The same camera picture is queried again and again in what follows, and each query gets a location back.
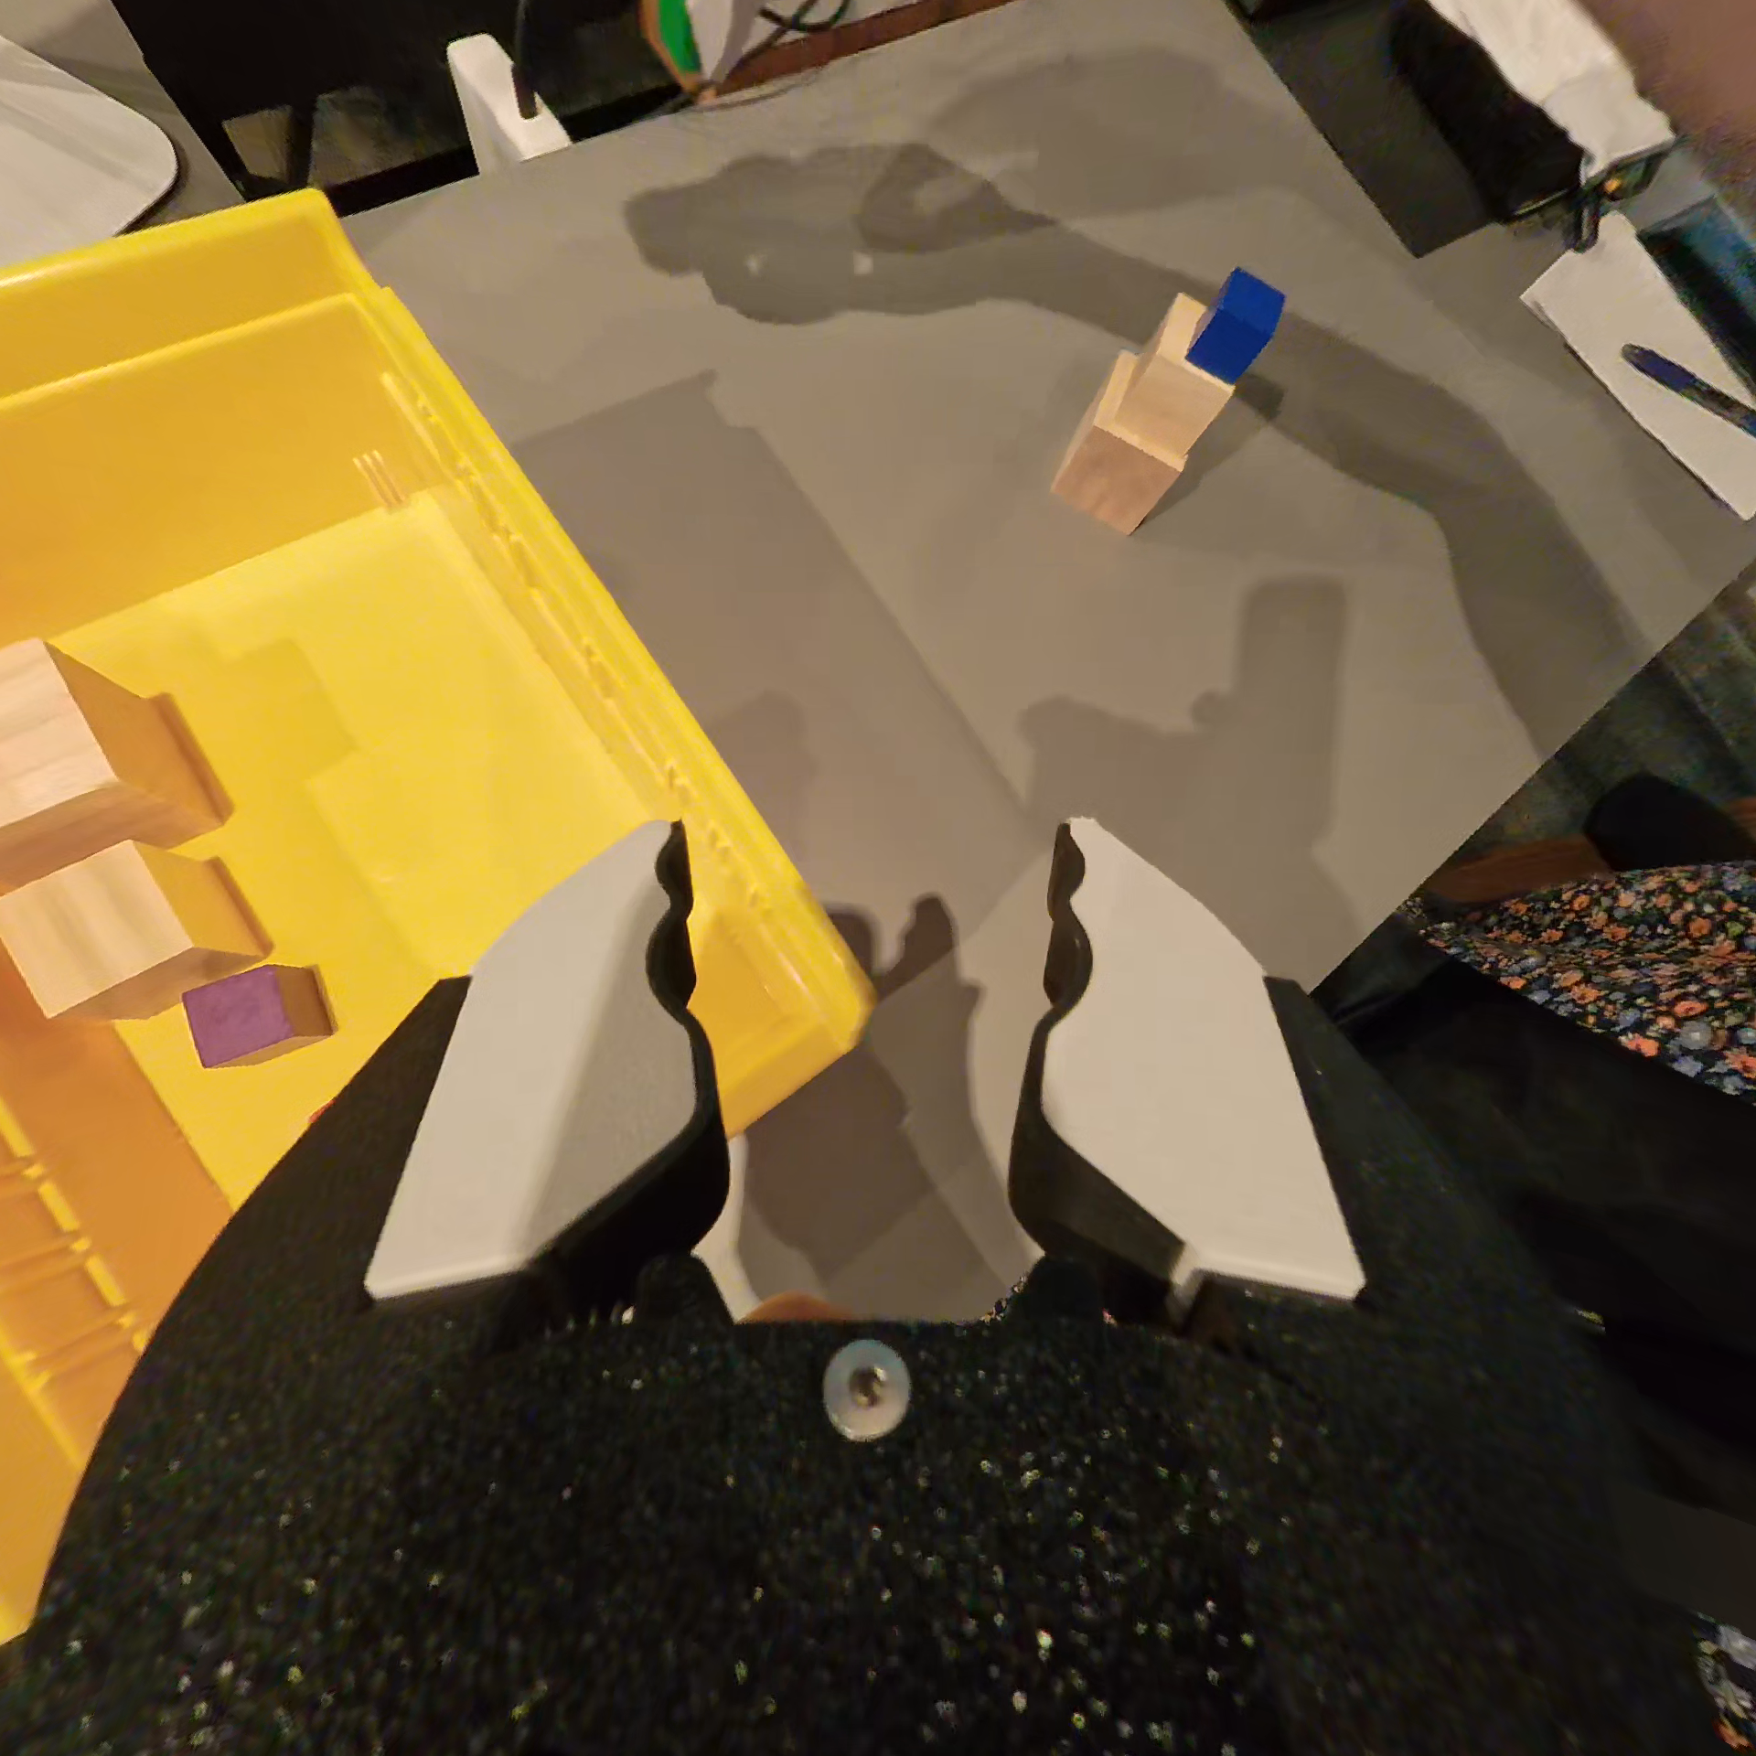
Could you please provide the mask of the black box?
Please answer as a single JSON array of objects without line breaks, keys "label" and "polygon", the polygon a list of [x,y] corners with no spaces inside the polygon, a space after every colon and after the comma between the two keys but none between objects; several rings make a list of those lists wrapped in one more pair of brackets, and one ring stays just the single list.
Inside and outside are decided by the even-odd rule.
[{"label": "black box", "polygon": [[1432,4],[1397,6],[1391,55],[1495,221],[1562,209],[1576,197],[1580,148]]}]

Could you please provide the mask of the plain wooden base cube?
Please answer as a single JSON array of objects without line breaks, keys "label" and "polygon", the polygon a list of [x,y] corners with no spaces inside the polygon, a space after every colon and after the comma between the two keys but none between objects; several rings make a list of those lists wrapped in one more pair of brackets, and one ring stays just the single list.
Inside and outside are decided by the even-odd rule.
[{"label": "plain wooden base cube", "polygon": [[1112,531],[1138,531],[1187,470],[1189,452],[1231,395],[1227,385],[1219,405],[1189,435],[1163,442],[1122,419],[1124,383],[1114,375],[1082,415],[1051,476],[1051,494]]}]

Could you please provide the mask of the white paper sheet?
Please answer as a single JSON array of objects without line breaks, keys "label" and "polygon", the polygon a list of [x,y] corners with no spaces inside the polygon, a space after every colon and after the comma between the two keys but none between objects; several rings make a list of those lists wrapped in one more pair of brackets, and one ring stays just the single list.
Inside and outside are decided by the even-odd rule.
[{"label": "white paper sheet", "polygon": [[1622,213],[1610,213],[1586,251],[1562,251],[1521,296],[1588,373],[1681,468],[1740,521],[1754,516],[1754,438],[1624,356],[1641,346],[1746,407],[1752,389],[1675,292]]}]

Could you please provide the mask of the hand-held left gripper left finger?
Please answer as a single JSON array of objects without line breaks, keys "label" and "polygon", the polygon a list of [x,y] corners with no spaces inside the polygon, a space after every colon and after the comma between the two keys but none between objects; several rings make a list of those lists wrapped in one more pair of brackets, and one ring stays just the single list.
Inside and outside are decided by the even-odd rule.
[{"label": "hand-held left gripper left finger", "polygon": [[628,830],[478,960],[363,1276],[375,1306],[632,1306],[729,1197],[681,822]]}]

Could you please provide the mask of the medium plain wooden block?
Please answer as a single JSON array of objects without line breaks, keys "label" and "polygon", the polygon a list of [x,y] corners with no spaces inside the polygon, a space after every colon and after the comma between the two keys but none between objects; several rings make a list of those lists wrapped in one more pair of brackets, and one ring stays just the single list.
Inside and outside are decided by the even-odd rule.
[{"label": "medium plain wooden block", "polygon": [[1185,454],[1233,399],[1235,383],[1189,361],[1197,328],[1207,316],[1203,302],[1179,294],[1150,346],[1120,356],[1120,387],[1112,395],[1108,423],[1132,442]]}]

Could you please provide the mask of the person's right forearm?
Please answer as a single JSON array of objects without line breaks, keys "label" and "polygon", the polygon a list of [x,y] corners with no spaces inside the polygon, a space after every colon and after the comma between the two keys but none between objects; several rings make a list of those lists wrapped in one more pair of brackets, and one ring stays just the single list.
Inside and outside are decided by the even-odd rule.
[{"label": "person's right forearm", "polygon": [[1754,180],[1754,4],[1630,4],[1630,59],[1657,107],[1701,156],[1742,186]]}]

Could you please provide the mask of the large plain wooden block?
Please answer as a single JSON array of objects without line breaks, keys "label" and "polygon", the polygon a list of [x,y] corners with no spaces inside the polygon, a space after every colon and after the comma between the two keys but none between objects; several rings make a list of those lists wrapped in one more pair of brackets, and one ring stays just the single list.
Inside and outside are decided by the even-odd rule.
[{"label": "large plain wooden block", "polygon": [[47,1019],[142,1021],[271,952],[215,859],[130,841],[14,889],[2,940]]},{"label": "large plain wooden block", "polygon": [[229,816],[168,695],[130,691],[42,640],[2,650],[4,891],[111,845],[178,847]]}]

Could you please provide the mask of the small purple wooden cube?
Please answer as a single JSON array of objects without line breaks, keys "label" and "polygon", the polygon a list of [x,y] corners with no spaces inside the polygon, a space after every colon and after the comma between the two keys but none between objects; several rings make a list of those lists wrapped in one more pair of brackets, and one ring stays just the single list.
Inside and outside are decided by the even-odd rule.
[{"label": "small purple wooden cube", "polygon": [[259,964],[182,995],[198,1065],[261,1065],[328,1041],[336,1019],[310,966]]}]

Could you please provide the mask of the yellow plastic bin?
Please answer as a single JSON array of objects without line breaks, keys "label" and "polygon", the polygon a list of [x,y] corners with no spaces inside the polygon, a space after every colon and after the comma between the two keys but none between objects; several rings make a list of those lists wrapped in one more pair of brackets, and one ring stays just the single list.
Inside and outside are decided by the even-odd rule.
[{"label": "yellow plastic bin", "polygon": [[4,269],[4,646],[166,697],[198,839],[334,1035],[203,1069],[178,1001],[47,1019],[4,962],[4,1639],[231,1213],[442,978],[687,828],[725,1128],[851,1051],[865,974],[606,587],[318,194]]}]

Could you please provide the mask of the white cloth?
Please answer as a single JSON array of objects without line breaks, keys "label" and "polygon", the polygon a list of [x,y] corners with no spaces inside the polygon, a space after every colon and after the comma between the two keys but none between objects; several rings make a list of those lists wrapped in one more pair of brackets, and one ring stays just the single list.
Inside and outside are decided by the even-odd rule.
[{"label": "white cloth", "polygon": [[1501,79],[1582,154],[1580,182],[1665,156],[1671,120],[1636,87],[1608,34],[1576,2],[1430,2]]}]

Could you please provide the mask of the floral patterned clothing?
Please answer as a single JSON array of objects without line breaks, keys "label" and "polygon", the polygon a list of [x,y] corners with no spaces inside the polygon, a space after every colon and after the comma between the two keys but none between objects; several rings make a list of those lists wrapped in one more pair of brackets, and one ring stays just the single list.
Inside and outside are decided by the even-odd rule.
[{"label": "floral patterned clothing", "polygon": [[1752,861],[1410,899],[1444,1073],[1661,1491],[1752,1525]]}]

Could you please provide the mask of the white post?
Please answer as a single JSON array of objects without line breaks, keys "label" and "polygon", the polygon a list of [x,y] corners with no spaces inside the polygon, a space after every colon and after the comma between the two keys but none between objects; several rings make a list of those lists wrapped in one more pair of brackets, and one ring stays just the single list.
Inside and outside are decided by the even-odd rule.
[{"label": "white post", "polygon": [[571,146],[561,120],[494,36],[452,39],[446,65],[480,176]]}]

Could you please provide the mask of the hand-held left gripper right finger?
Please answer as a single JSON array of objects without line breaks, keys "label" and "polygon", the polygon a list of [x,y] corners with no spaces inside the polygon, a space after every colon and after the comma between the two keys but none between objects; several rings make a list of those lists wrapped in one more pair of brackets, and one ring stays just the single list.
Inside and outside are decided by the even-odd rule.
[{"label": "hand-held left gripper right finger", "polygon": [[1047,913],[1023,1233],[1120,1323],[1181,1323],[1209,1286],[1353,1304],[1367,1272],[1254,954],[1092,818],[1057,830]]}]

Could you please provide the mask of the blue pen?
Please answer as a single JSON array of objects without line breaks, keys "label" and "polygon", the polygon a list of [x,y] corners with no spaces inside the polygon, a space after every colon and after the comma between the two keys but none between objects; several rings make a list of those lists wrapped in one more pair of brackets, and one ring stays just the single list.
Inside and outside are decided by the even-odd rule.
[{"label": "blue pen", "polygon": [[1630,369],[1634,369],[1647,381],[1663,387],[1667,393],[1679,397],[1691,407],[1699,407],[1701,411],[1715,415],[1728,427],[1754,436],[1754,407],[1740,401],[1738,397],[1732,397],[1730,393],[1707,381],[1683,363],[1669,359],[1649,346],[1634,342],[1628,342],[1620,348],[1620,357]]}]

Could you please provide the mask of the blue wooden cube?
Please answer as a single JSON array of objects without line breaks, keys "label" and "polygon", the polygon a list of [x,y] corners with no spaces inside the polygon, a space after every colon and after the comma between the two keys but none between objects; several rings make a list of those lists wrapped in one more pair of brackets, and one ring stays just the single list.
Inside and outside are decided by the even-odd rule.
[{"label": "blue wooden cube", "polygon": [[1183,357],[1221,383],[1240,383],[1272,344],[1284,312],[1282,290],[1237,267],[1197,320]]}]

